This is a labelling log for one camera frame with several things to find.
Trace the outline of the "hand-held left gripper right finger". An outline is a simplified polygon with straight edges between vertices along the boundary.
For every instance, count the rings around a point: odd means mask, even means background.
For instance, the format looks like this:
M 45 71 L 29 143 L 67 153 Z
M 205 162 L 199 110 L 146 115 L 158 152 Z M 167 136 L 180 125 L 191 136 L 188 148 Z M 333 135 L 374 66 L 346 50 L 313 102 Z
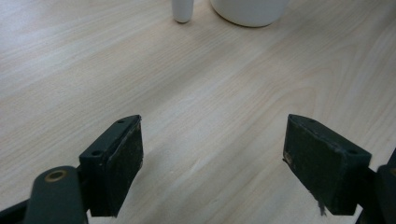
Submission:
M 283 157 L 320 206 L 334 215 L 355 213 L 369 152 L 314 119 L 290 114 Z

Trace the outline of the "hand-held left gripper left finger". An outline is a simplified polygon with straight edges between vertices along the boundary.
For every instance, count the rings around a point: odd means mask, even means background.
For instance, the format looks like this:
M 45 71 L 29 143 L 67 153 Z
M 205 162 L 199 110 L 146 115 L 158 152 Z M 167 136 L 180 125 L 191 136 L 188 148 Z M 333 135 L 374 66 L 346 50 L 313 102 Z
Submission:
M 87 207 L 93 217 L 116 217 L 144 158 L 141 117 L 115 121 L 79 155 Z

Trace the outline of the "white cup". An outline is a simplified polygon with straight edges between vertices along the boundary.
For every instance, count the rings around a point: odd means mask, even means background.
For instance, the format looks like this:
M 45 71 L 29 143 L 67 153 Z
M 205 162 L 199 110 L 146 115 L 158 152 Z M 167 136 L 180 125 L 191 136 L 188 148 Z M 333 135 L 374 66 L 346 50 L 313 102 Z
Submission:
M 263 27 L 278 20 L 290 0 L 210 0 L 225 20 L 246 27 Z

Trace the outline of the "white cylindrical object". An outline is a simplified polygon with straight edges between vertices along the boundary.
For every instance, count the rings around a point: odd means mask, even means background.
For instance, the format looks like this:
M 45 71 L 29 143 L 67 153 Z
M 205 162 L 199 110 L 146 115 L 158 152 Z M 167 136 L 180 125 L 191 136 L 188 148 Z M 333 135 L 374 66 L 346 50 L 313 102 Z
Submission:
M 194 0 L 172 0 L 173 18 L 179 23 L 191 20 Z

